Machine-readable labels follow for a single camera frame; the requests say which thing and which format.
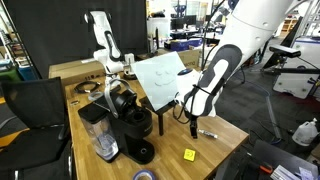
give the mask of desk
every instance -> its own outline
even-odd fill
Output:
[[[177,31],[171,30],[170,36],[172,37],[172,39],[187,39],[188,36],[192,36],[197,32],[198,30],[183,30],[183,29],[178,29]]]
[[[317,179],[318,177],[318,168],[316,165],[261,140],[256,141],[252,155],[257,159],[269,163],[274,168],[281,165],[291,173],[300,173],[299,167],[302,167],[311,171],[314,178]]]
[[[192,35],[191,37],[196,37],[196,38],[203,38],[204,33],[196,33]],[[207,32],[206,33],[206,39],[215,39],[215,40],[220,40],[223,34],[218,34],[214,32]]]
[[[95,79],[104,83],[104,78]],[[128,81],[131,88],[143,98],[143,92],[137,80]],[[84,126],[77,113],[78,109],[89,104],[87,94],[75,94],[69,85],[65,88],[73,141],[75,166],[79,180],[84,179],[132,179],[141,169],[151,170],[157,179],[206,179],[212,175],[217,167],[243,143],[248,134],[238,129],[220,117],[201,117],[198,127],[219,135],[212,139],[202,134],[198,139],[192,139],[189,124],[183,125],[172,118],[172,112],[164,114],[164,135],[159,136],[157,116],[152,114],[153,131],[145,139],[155,148],[153,161],[146,165],[139,165],[120,154],[115,161],[108,164],[96,155]],[[79,100],[77,105],[70,105]],[[186,148],[196,151],[194,162],[183,159]]]

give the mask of white paper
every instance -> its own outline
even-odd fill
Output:
[[[185,66],[177,52],[172,52],[136,62],[131,68],[157,111],[174,99],[178,92],[177,74]]]

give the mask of black curtain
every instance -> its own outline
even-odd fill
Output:
[[[147,52],[145,0],[6,0],[8,12],[42,78],[49,66],[91,58],[101,49],[88,10],[112,16],[113,35],[122,54]]]

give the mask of marker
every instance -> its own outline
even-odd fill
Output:
[[[202,133],[202,134],[204,134],[204,135],[206,135],[206,136],[213,137],[213,138],[215,138],[215,139],[218,138],[218,135],[213,134],[213,133],[211,133],[211,132],[208,132],[208,131],[206,131],[206,130],[199,129],[198,132],[199,132],[199,133]]]

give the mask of storage box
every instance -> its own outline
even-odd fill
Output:
[[[35,72],[32,72],[31,67],[19,67],[18,71],[23,78],[24,81],[31,81],[36,80],[37,76],[34,74]]]
[[[186,68],[198,67],[200,49],[178,52],[178,55]]]
[[[84,59],[49,67],[49,78],[61,77],[62,86],[105,76],[103,65],[94,59]]]
[[[189,49],[189,46],[198,47],[202,44],[201,38],[195,39],[183,39],[183,40],[173,40],[170,43],[170,50],[171,51],[185,51]]]
[[[16,68],[0,72],[0,80],[21,81]]]

